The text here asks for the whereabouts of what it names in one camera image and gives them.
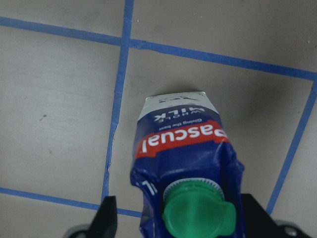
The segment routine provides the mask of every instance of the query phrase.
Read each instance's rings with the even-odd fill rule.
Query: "green cap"
[[[163,220],[176,238],[215,238],[233,234],[236,210],[203,181],[183,181],[165,198]]]

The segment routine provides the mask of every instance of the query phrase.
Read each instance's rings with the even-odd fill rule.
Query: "gray floor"
[[[0,17],[121,37],[124,6],[123,0],[1,0]],[[317,79],[316,12],[313,0],[135,0],[131,39],[303,71],[269,73],[245,62],[141,50],[138,42],[129,49],[109,168],[118,207],[142,210],[129,170],[144,99],[205,91],[246,167],[242,191],[266,208],[313,85],[301,75]],[[119,55],[118,45],[0,26],[0,237],[59,238],[93,218],[95,210],[18,192],[100,203]],[[279,69],[274,65],[272,71]],[[272,213],[313,237],[316,122],[314,107]],[[116,237],[141,237],[139,218],[118,218]]]

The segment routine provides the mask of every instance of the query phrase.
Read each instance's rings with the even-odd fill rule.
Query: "brand logo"
[[[189,108],[181,108],[180,110],[173,110],[168,113],[162,113],[160,115],[154,116],[155,120],[158,122],[164,122],[165,120],[171,120],[183,116],[187,116],[193,113],[202,113],[204,112],[204,108],[194,108],[194,107],[189,107]]]
[[[135,158],[155,157],[157,152],[208,141],[229,142],[226,133],[213,120],[151,133],[139,142]]]

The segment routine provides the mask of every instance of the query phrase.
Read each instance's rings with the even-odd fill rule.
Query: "bottle cap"
[[[176,238],[216,238],[233,234],[236,210],[218,189],[203,181],[183,181],[165,199],[163,220]]]

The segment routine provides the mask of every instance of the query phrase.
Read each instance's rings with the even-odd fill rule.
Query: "blue tape line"
[[[108,170],[111,164],[113,137],[114,137],[117,125],[119,123],[124,79],[125,79],[125,73],[127,69],[127,62],[128,62],[128,55],[129,55],[129,41],[130,41],[131,28],[132,28],[133,4],[134,4],[134,0],[126,0],[125,6],[124,6],[122,43],[121,43],[121,49],[120,49],[117,78],[116,78],[115,88],[114,88],[114,99],[113,99],[111,125],[110,125],[109,140],[108,140],[107,155],[106,155],[106,167],[105,167],[104,184],[103,184],[103,191],[102,191],[102,200],[104,197],[109,195],[109,171]]]
[[[23,192],[23,191],[13,190],[13,189],[8,189],[8,188],[3,188],[3,187],[0,187],[0,193],[18,196],[18,197],[36,199],[36,200],[45,201],[45,202],[59,203],[59,204],[63,204],[63,205],[73,206],[73,207],[81,207],[81,208],[86,208],[86,209],[90,209],[90,210],[98,210],[99,209],[99,205],[97,205],[97,204],[69,200],[69,199],[59,198],[59,197],[40,195],[40,194],[36,194],[36,193],[31,193],[31,192]]]
[[[152,50],[163,54],[185,57],[195,60],[203,60],[213,63],[236,66],[240,68],[253,69],[262,72],[276,73],[296,78],[308,79],[314,81],[317,78],[316,72],[284,67],[269,63],[262,63],[253,60],[240,59],[230,56],[217,55],[213,53],[190,50],[175,46],[162,45],[142,40],[130,40],[130,47],[139,50]]]
[[[125,215],[125,216],[130,216],[130,217],[141,217],[142,212],[137,212],[137,211],[131,211],[131,210],[126,210],[126,209],[117,209],[118,214],[120,215]]]
[[[47,34],[53,34],[57,36],[71,37],[80,40],[93,41],[98,43],[104,43],[109,45],[120,46],[121,38],[116,36],[109,36],[99,33],[93,33],[88,31],[75,30],[60,26],[46,25],[36,22],[22,21],[7,17],[0,17],[0,25],[13,27],[23,30],[42,32]]]
[[[272,214],[272,212],[273,212],[274,206],[276,204],[278,196],[279,196],[281,189],[283,187],[283,184],[285,182],[287,173],[288,173],[288,171],[291,167],[292,161],[295,157],[295,153],[297,151],[298,145],[299,145],[301,138],[303,136],[308,119],[309,119],[311,112],[313,110],[313,107],[314,107],[314,104],[316,101],[316,97],[317,97],[316,83],[314,83],[313,89],[308,97],[307,102],[306,102],[303,114],[302,114],[301,119],[298,123],[298,126],[296,129],[295,135],[293,137],[292,143],[291,143],[290,148],[287,152],[286,159],[284,161],[281,172],[278,176],[277,182],[276,182],[274,190],[272,192],[271,198],[268,202],[268,205],[266,208],[266,212],[268,214]]]

